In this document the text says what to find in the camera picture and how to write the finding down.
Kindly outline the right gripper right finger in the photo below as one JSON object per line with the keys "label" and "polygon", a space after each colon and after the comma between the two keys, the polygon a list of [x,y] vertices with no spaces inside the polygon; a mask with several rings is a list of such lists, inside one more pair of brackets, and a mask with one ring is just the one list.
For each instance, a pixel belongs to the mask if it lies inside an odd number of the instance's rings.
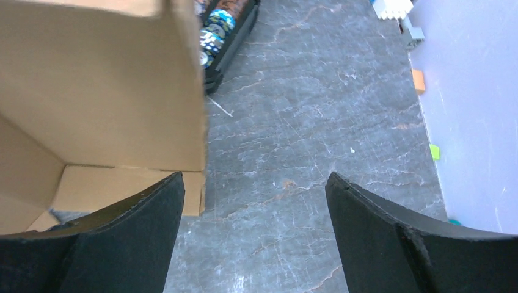
{"label": "right gripper right finger", "polygon": [[428,217],[337,172],[325,189],[349,292],[517,291],[517,236]]}

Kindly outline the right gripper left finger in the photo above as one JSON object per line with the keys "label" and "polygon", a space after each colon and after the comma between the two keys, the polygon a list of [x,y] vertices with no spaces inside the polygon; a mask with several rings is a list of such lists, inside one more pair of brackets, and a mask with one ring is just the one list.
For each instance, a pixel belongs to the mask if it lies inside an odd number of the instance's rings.
{"label": "right gripper left finger", "polygon": [[46,231],[1,237],[2,292],[162,292],[180,226],[181,172]]}

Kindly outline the brown cardboard box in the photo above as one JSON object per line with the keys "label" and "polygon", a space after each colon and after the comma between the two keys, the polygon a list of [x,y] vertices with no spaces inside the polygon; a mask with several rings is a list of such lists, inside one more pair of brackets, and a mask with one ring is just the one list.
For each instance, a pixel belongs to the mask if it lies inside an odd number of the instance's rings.
{"label": "brown cardboard box", "polygon": [[1,233],[93,212],[174,172],[205,209],[192,1],[1,2]]}

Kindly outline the small teal block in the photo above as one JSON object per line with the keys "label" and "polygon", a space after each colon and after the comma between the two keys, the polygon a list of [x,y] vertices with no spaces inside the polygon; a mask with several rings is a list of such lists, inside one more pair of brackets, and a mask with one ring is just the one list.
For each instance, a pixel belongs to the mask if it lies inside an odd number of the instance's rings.
{"label": "small teal block", "polygon": [[449,223],[452,223],[452,224],[454,224],[454,225],[459,225],[459,226],[461,226],[461,225],[462,225],[458,220],[455,220],[455,219],[448,219],[448,222],[449,222]]}

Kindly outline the small lime green block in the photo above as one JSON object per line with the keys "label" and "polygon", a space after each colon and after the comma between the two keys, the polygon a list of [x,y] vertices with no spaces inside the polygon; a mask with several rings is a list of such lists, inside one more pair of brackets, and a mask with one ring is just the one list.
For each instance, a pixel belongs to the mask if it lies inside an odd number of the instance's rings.
{"label": "small lime green block", "polygon": [[430,144],[429,149],[431,151],[433,161],[438,161],[440,159],[440,148],[437,145]]}

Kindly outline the small orange wooden block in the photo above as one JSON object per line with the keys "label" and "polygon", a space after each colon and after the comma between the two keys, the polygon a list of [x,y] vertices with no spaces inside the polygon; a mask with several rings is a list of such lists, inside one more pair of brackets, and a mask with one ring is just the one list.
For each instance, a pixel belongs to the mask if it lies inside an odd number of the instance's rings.
{"label": "small orange wooden block", "polygon": [[421,70],[417,69],[412,69],[411,72],[415,91],[417,95],[420,96],[426,91],[424,74]]}

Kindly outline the small grey block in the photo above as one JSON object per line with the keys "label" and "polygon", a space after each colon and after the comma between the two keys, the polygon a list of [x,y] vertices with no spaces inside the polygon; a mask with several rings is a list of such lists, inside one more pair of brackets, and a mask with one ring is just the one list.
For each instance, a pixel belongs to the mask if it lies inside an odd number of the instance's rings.
{"label": "small grey block", "polygon": [[420,27],[414,27],[409,19],[405,17],[400,21],[402,36],[408,50],[414,49],[425,40],[425,35]]}

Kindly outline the black poker chip case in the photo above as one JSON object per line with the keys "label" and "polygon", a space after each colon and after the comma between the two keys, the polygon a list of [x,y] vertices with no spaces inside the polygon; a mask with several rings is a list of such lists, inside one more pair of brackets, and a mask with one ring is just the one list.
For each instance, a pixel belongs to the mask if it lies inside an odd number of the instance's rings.
{"label": "black poker chip case", "polygon": [[260,1],[194,1],[201,21],[200,65],[207,95],[219,88],[239,47],[250,35],[258,18]]}

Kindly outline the blue white toy block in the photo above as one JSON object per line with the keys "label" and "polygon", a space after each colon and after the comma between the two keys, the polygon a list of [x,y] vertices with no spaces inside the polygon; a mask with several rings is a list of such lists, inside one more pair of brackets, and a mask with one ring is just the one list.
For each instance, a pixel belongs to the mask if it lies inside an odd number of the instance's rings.
{"label": "blue white toy block", "polygon": [[411,0],[371,0],[371,5],[379,19],[402,20],[414,8]]}

